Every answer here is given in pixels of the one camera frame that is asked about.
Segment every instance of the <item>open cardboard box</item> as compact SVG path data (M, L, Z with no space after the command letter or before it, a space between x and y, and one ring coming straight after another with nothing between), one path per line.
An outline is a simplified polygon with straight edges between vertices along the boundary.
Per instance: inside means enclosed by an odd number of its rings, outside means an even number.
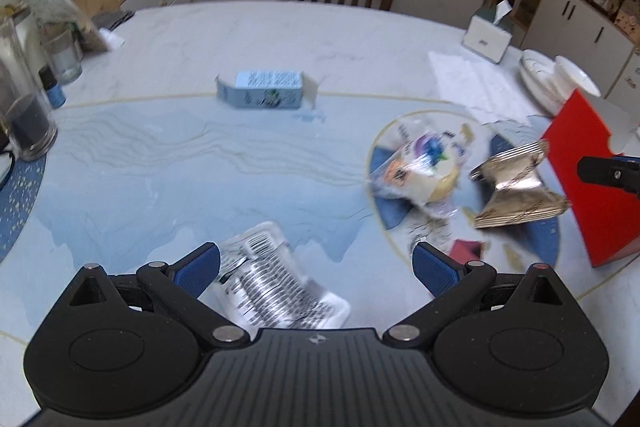
M619 188L582 182L577 163L583 156L640 156L637 129L624 110L576 89L543 135L592 266L640 251L640 201Z

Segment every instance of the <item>gold foil wrapper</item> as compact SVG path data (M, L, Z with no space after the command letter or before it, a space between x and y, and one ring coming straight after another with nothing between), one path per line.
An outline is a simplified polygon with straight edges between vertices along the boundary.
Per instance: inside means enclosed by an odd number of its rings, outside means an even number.
M569 201L548 190L536 167L546 158L546 140L499 153L473 169L469 178L494 187L494 193L474 220L476 229L504 227L559 216Z

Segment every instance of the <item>black cable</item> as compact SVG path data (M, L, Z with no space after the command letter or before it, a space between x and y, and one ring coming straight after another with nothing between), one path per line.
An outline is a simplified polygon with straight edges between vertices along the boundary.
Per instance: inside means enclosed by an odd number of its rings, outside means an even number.
M14 172L14 167L15 167L14 153L12 153L11 151L4 151L0 153L0 156L5 156L5 155L8 155L11 158L11 166L9 167L9 171L7 172L7 174L5 174L4 179L2 179L2 181L0 182L0 190L2 190L6 185L6 182L9 181L9 178L11 177L11 173Z

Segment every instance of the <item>glass jar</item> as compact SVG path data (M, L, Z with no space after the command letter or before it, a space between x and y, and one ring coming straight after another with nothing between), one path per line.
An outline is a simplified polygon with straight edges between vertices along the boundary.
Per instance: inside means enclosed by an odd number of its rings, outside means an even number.
M0 23L0 116L25 161L44 155L58 134L49 102L27 66L11 18Z

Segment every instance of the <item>dark liquid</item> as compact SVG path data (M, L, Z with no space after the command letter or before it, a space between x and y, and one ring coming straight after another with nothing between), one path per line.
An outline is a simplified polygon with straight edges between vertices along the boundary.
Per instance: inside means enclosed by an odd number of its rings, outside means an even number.
M20 149L28 150L40 142L49 130L49 119L34 94L19 98L7 115L9 128Z

